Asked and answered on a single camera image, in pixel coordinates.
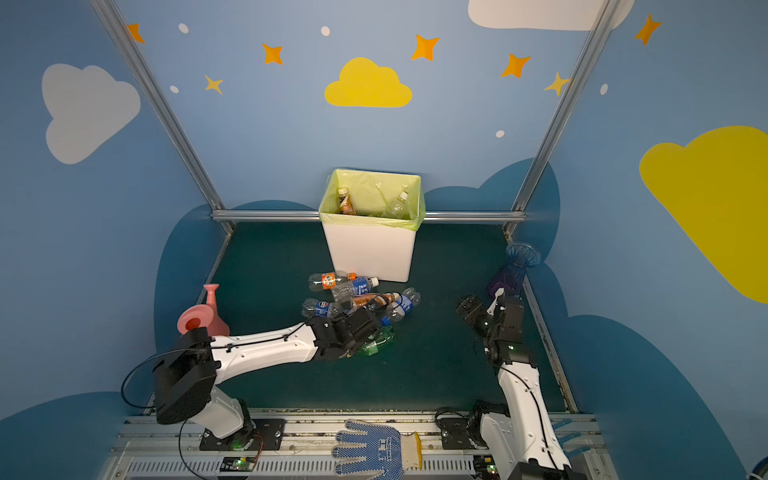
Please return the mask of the pepsi label clear bottle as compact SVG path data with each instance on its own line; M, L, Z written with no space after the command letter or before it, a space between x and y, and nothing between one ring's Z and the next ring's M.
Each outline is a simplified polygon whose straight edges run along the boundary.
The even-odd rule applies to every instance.
M343 307L338 302L328 302L315 298L307 298L302 304L302 316L311 319L313 317L333 318L343 313Z

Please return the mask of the green bottle white cap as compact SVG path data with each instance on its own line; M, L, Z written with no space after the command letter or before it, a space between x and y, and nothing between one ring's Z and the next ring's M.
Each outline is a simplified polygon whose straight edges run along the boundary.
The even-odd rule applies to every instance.
M366 357L376 355L380 353L385 346L391 343L394 336L395 334L392 326L384 327L361 347L358 354Z

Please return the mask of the clear bottle blue water label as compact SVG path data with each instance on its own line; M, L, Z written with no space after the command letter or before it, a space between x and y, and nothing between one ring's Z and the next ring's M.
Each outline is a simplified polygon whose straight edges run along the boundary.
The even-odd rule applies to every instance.
M336 302L345 302L353 297L371 293L378 285L379 279L376 277L356 277L333 287L331 293Z

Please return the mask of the clear bottle orange label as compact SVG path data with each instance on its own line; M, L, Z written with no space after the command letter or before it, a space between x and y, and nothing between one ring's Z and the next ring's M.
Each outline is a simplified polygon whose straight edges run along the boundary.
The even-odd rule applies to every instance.
M319 292L331 290L340 284L354 280L356 277L355 273L339 271L313 273L308 277L308 285L311 291Z

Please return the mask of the small bottle blue label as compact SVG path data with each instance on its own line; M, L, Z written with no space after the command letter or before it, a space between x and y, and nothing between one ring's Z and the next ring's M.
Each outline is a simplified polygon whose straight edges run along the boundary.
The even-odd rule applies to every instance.
M399 299L387 307L382 321L385 324L400 322L420 303L420 301L421 294L414 287L406 288L400 294Z

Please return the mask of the brown tea bottle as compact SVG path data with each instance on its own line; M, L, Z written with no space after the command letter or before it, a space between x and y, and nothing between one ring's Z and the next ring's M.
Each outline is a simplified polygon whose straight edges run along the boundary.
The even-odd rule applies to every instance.
M339 213L342 215L356 215L355 207L352 204L349 190L346 187L337 189Z
M392 292L392 293L368 293L363 294L359 296L354 296L351 299L352 305L355 307L365 307L365 306L377 306L379 305L381 308L384 308L392 303L395 303L399 301L401 298L401 294L398 292Z

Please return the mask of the large clear bottle white cap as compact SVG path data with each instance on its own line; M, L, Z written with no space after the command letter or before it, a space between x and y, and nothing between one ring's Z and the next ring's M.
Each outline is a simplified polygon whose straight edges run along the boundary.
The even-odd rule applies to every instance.
M403 190L398 196L390 202L384 213L383 217L388 219L408 220L410 219L410 209L408 207L409 194Z

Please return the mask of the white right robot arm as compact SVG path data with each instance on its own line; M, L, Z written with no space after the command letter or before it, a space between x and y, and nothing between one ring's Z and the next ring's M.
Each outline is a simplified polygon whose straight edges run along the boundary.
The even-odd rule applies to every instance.
M486 307L463 297L457 314L481 338L496 369L506 405L479 402L468 420L476 441L487 447L500 479L584 479L574 470L555 434L540 388L540 372L524 343L524 305L502 293Z

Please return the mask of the white plastic bin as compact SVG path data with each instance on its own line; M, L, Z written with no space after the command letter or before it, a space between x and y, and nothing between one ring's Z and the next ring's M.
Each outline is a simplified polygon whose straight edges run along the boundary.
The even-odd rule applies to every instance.
M408 281L415 231L337 223L324 223L323 231L335 270L383 281Z

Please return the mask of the purple glass vase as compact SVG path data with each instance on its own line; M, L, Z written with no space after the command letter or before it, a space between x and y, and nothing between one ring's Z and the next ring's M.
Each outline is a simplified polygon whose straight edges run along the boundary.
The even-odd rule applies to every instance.
M505 249L505 261L492 277L488 286L488 295L496 296L502 289L507 296L518 296L522 289L527 273L541 262L541 254L530 244L524 242L510 243Z

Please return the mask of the blue dotted work glove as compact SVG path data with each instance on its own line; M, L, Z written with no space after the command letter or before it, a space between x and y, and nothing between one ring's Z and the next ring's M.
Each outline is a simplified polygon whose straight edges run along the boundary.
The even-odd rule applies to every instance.
M339 476L368 475L369 479L398 480L423 467L423 448L417 433L403 434L385 424L347 420L332 450Z

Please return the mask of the green circuit board left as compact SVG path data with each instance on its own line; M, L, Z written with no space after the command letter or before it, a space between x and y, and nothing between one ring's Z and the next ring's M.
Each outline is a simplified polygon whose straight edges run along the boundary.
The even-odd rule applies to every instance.
M221 473L250 474L257 464L255 457L224 457L220 465Z

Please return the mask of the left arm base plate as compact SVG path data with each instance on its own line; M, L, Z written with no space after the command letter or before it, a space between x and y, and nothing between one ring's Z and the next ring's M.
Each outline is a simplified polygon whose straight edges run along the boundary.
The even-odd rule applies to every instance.
M286 421L281 418L251 419L227 437L218 438L206 429L199 444L200 451L275 451L282 444Z

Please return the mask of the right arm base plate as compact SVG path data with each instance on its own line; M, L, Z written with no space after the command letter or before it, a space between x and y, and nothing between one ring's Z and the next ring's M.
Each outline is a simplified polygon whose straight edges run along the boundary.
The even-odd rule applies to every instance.
M444 450L475 450L478 444L472 439L467 420L462 417L438 418Z

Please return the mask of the aluminium frame post right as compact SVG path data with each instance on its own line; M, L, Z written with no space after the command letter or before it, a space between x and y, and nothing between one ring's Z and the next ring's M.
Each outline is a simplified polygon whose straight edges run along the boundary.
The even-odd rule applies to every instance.
M542 143L515 197L511 208L511 219L503 226L503 233L508 243L513 240L516 226L525 221L527 206L613 30L612 24L614 18L618 16L621 4L622 1L619 0L604 1L598 10L596 20L571 73L571 81L565 85L565 91L558 101Z

